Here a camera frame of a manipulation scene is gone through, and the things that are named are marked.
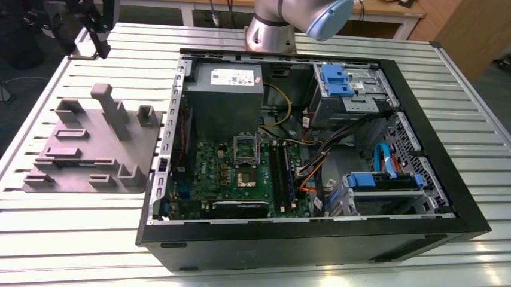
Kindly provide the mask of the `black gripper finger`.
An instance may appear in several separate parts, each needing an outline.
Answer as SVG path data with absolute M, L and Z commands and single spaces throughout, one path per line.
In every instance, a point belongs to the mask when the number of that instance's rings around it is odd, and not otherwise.
M 87 28 L 96 52 L 106 59 L 111 46 L 107 42 L 107 33 L 111 31 L 111 1 L 103 1 L 100 12 L 94 1 L 79 1 L 80 21 Z
M 64 23 L 64 20 L 60 14 L 56 14 L 52 16 L 51 23 L 52 23 L 51 32 L 54 34 L 54 37 L 59 43 L 60 48 L 66 52 L 66 55 L 70 56 L 76 50 L 76 44 L 71 35 L 71 30 L 68 28 L 68 25 Z

